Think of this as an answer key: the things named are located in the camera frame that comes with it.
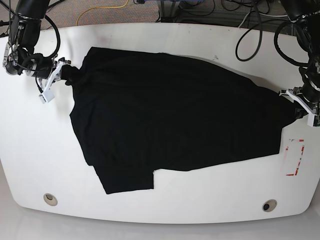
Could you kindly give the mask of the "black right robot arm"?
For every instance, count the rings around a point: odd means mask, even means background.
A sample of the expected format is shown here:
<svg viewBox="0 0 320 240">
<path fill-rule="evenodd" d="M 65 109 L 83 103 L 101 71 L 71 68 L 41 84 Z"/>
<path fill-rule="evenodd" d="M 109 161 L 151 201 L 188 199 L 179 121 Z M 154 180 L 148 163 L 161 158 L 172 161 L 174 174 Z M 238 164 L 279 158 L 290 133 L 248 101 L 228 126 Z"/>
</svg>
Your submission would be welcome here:
<svg viewBox="0 0 320 240">
<path fill-rule="evenodd" d="M 49 6 L 48 0 L 20 0 L 14 12 L 10 6 L 7 7 L 9 21 L 1 23 L 8 25 L 8 42 L 3 56 L 3 67 L 9 75 L 20 76 L 25 72 L 28 76 L 34 77 L 42 103 L 54 99 L 51 86 L 63 79 L 63 70 L 71 65 L 71 61 L 64 57 L 55 60 L 61 46 L 61 37 L 57 26 L 47 15 Z M 48 56 L 35 53 L 42 19 L 50 23 L 56 36 L 55 50 Z"/>
</svg>

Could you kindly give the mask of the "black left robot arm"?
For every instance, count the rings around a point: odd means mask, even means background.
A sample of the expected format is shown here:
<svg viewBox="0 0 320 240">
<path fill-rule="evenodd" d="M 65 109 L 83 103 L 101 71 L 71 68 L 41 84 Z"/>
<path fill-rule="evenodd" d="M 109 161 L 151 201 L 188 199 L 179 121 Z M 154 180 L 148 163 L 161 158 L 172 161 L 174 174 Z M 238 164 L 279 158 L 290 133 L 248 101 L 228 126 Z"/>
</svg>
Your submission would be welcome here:
<svg viewBox="0 0 320 240">
<path fill-rule="evenodd" d="M 280 93 L 298 102 L 306 111 L 307 124 L 320 126 L 320 4 L 315 0 L 282 0 L 289 22 L 281 23 L 273 38 L 278 54 L 290 64 L 297 66 L 303 86 L 282 90 Z M 298 62 L 285 55 L 279 45 L 280 31 L 292 24 L 299 46 L 308 54 L 308 62 Z"/>
</svg>

